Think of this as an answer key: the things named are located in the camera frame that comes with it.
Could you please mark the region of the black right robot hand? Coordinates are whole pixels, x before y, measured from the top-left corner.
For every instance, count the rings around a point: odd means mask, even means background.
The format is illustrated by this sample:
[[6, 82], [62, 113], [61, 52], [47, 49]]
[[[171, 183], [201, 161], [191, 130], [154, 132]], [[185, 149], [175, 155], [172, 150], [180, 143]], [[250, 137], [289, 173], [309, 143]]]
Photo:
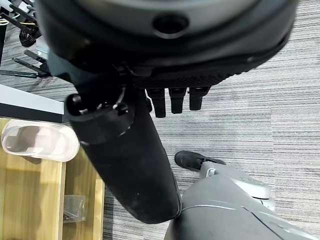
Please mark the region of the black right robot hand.
[[210, 88], [288, 42], [296, 0], [38, 0], [55, 77], [72, 83], [65, 115], [86, 155], [136, 219], [176, 218], [181, 200], [150, 111], [197, 111]]

